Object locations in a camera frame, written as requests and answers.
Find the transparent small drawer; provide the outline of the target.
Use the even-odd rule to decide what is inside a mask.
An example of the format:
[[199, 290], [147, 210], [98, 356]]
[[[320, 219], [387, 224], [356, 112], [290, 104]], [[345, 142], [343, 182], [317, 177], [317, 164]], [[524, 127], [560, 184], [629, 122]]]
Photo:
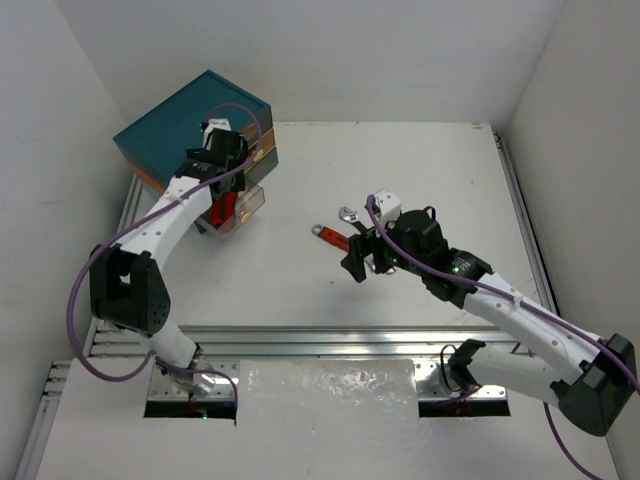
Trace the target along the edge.
[[215, 228], [211, 224], [211, 206], [195, 222], [200, 234], [210, 234], [220, 240], [226, 239], [240, 229], [265, 203], [263, 188], [250, 180], [246, 181], [244, 191], [236, 193], [237, 201], [233, 217], [220, 228]]

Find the red handled adjustable wrench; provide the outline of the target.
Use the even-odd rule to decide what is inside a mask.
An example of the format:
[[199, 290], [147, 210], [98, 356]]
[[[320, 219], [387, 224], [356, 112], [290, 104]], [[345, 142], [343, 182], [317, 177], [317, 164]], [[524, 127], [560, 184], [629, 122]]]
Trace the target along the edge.
[[315, 224], [311, 228], [311, 232], [324, 242], [344, 252], [349, 251], [349, 239], [345, 235], [321, 224]]

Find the black handled adjustable wrench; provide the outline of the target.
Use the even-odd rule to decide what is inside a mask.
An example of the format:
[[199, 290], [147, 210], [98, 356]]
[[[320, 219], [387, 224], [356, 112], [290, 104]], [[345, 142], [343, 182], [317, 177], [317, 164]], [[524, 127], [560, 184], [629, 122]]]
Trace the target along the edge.
[[338, 216], [343, 222], [351, 225], [359, 233], [365, 233], [367, 231], [367, 227], [359, 220], [359, 216], [356, 211], [343, 206], [339, 209]]

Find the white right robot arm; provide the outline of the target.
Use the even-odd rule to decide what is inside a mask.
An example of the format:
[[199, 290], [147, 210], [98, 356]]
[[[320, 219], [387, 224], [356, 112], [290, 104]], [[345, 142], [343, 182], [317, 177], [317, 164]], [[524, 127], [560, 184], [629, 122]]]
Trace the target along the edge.
[[430, 207], [376, 223], [348, 242], [341, 265], [356, 282], [366, 278], [367, 257], [379, 274], [391, 268], [412, 273], [439, 300], [490, 322], [533, 353], [519, 357], [468, 339], [441, 368], [447, 392], [504, 386], [556, 407], [574, 426], [603, 437], [638, 385], [628, 339], [586, 332], [521, 295], [487, 262], [450, 246]]

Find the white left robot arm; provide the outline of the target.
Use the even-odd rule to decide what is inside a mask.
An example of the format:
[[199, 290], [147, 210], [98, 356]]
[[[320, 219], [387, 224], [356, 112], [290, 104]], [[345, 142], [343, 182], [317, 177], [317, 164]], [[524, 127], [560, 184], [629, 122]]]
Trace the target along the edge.
[[137, 334], [161, 361], [179, 369], [192, 365], [198, 347], [169, 318], [171, 299], [162, 270], [198, 217], [225, 194], [244, 189], [240, 166], [248, 154], [242, 134], [208, 126], [203, 146], [187, 151], [146, 223], [100, 247], [89, 269], [93, 316]]

